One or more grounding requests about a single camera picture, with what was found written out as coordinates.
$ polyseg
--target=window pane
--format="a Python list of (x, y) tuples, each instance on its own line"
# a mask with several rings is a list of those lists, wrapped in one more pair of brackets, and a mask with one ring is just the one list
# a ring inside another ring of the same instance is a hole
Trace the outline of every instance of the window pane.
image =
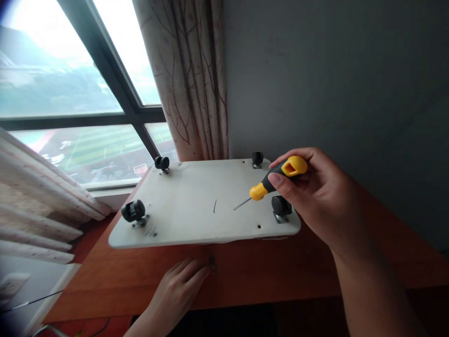
[(11, 134), (78, 183), (138, 178), (154, 165), (132, 125), (17, 131)]
[(122, 113), (56, 0), (15, 0), (0, 26), (0, 117)]
[(176, 148), (168, 124), (165, 123), (150, 123), (145, 124), (148, 133), (151, 136), (162, 157), (168, 157), (170, 162), (179, 161)]
[(132, 1), (94, 0), (120, 59), (144, 105), (160, 105)]

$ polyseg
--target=beige curtain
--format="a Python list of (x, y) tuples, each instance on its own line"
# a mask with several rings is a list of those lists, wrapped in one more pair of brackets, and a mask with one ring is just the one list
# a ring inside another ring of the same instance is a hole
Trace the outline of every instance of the beige curtain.
[(65, 264), (77, 227), (110, 208), (0, 129), (0, 254)]
[(133, 3), (179, 159), (228, 159), (222, 1)]

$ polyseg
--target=white wooden panel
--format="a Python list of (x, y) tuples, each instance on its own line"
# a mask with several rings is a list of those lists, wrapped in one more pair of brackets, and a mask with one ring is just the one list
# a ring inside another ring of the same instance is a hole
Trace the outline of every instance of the white wooden panel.
[(293, 235), (301, 228), (295, 211), (288, 223), (278, 224), (273, 217), (271, 198), (277, 192), (233, 211), (249, 197), (269, 165), (266, 159), (262, 169), (253, 169), (251, 159), (188, 161), (181, 166), (174, 162), (168, 175), (153, 168), (134, 197), (150, 215), (146, 226), (132, 228), (122, 217), (109, 244), (137, 248)]

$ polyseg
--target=caster wheel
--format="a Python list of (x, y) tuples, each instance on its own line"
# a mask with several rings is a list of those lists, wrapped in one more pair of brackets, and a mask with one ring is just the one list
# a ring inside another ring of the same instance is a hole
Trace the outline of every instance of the caster wheel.
[(281, 218), (291, 214), (291, 204), (282, 196), (272, 197), (271, 205), (273, 207), (274, 214)]
[(156, 157), (154, 159), (154, 167), (162, 170), (160, 175), (165, 175), (169, 172), (170, 159), (168, 157)]
[(253, 152), (253, 167), (255, 169), (260, 169), (263, 162), (263, 152)]
[(145, 206), (139, 199), (122, 206), (122, 216), (128, 222), (140, 221), (145, 216)]

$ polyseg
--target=cable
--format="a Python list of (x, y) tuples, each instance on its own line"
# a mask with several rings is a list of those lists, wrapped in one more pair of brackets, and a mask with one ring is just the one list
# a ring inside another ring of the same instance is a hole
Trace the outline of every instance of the cable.
[(13, 310), (16, 310), (16, 309), (20, 309), (20, 308), (26, 307), (27, 305), (30, 305), (30, 304), (39, 302), (40, 300), (45, 300), (47, 297), (50, 297), (50, 296), (53, 296), (53, 295), (62, 293), (64, 290), (65, 290), (65, 289), (60, 290), (60, 291), (58, 291), (58, 292), (55, 292), (55, 293), (53, 293), (53, 294), (50, 294), (50, 295), (41, 297), (40, 299), (34, 300), (34, 301), (32, 301), (32, 302), (28, 302), (27, 304), (20, 304), (20, 305), (18, 305), (18, 306), (15, 306), (14, 308), (11, 308), (11, 309), (8, 309), (8, 310), (5, 310), (5, 311), (1, 311), (1, 312), (0, 312), (0, 315), (1, 315), (1, 314), (5, 314), (5, 313), (10, 312), (10, 311), (13, 311)]
[(95, 337), (95, 336), (98, 336), (99, 334), (101, 334), (101, 333), (106, 329), (106, 327), (108, 326), (109, 320), (110, 320), (110, 319), (111, 319), (111, 318), (108, 317), (108, 320), (106, 321), (106, 324), (104, 325), (103, 329), (101, 329), (100, 331), (94, 333), (91, 337)]
[(54, 326), (47, 324), (44, 327), (40, 328), (38, 331), (35, 332), (35, 334), (31, 337), (37, 337), (39, 336), (41, 333), (43, 333), (45, 330), (51, 330), (53, 331), (55, 334), (57, 334), (59, 337), (69, 337), (67, 336), (65, 333), (63, 333), (61, 330), (56, 329)]

